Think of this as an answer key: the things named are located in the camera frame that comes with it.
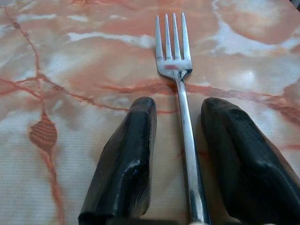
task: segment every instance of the white streak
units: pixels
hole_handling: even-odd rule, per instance
[[[24,6],[23,8],[21,8],[20,11],[30,9],[31,7],[33,7],[36,4],[37,4],[37,1],[30,2],[29,4],[27,4],[26,6]]]
[[[88,22],[88,18],[82,15],[68,15],[67,18],[80,22]]]
[[[68,33],[70,41],[79,41],[87,38],[105,38],[111,40],[120,40],[130,45],[137,45],[142,48],[152,48],[154,46],[154,38],[148,35],[142,35],[140,37],[130,36],[130,35],[115,35],[115,34],[105,34],[101,32],[92,33]]]
[[[53,106],[52,111],[56,112],[58,109],[60,109],[63,106],[64,102],[63,100],[59,99],[56,104]]]
[[[120,16],[120,15],[110,15],[109,18],[111,20],[115,20],[115,19],[121,19],[121,20],[126,20],[126,17]]]
[[[3,37],[8,30],[13,30],[14,28],[10,25],[0,25],[0,38]]]
[[[17,22],[24,22],[24,21],[30,21],[30,20],[52,20],[56,18],[56,14],[50,14],[50,15],[30,15],[30,14],[21,14],[16,17]]]
[[[265,25],[273,25],[277,23],[281,17],[281,7],[279,4],[274,3],[274,0],[227,0],[220,1],[220,4],[227,7],[234,7],[234,10],[241,13],[257,15],[261,18],[259,22]]]
[[[217,46],[211,50],[211,53],[222,51],[226,54],[241,53],[248,56],[257,56],[258,53],[268,54],[269,51],[274,51],[280,47],[290,50],[299,44],[299,38],[291,38],[277,45],[268,45],[236,33],[227,23],[223,21],[221,15],[217,12],[217,2],[219,2],[219,0],[214,0],[212,2],[212,8],[213,13],[218,19],[219,30],[210,38],[217,42]]]
[[[17,79],[18,80],[25,80],[29,77],[34,77],[35,71],[34,70],[26,70],[21,76],[19,76]]]

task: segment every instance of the red mark on fork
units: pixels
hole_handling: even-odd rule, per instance
[[[176,65],[165,65],[165,69],[179,69]]]

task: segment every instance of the marble-patterned tablecloth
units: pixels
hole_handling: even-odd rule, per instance
[[[300,175],[300,14],[288,0],[0,5],[1,224],[77,224],[101,151],[141,96],[158,112],[143,217],[187,223],[176,88],[155,64],[155,16],[164,13],[186,14],[188,101],[214,224],[228,215],[199,123],[205,98],[239,105]]]

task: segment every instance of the stainless steel fork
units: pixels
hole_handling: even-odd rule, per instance
[[[176,15],[173,13],[173,27],[174,27],[174,52],[175,60],[173,60],[171,52],[171,42],[169,34],[169,22],[168,15],[165,15],[165,52],[166,57],[164,59],[159,17],[156,18],[156,64],[158,72],[174,80],[177,84],[178,98],[180,104],[181,125],[183,130],[185,158],[187,167],[187,184],[188,184],[188,199],[190,205],[190,216],[192,222],[200,221],[210,224],[210,216],[206,204],[203,180],[200,171],[200,165],[197,157],[197,151],[195,147],[193,129],[191,124],[191,118],[188,110],[188,100],[186,89],[184,85],[184,78],[189,75],[192,70],[192,60],[189,51],[188,44],[188,31],[184,13],[182,16],[182,37],[183,37],[183,59],[180,55],[180,47],[177,33]]]

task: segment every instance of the marble pattern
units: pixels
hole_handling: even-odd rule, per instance
[[[184,11],[186,80],[214,224],[228,219],[201,125],[202,101],[245,110],[300,175],[300,14],[287,0],[2,0],[0,218],[74,225],[101,151],[141,96],[157,104],[151,205],[186,224],[176,88],[158,75],[155,16]]]

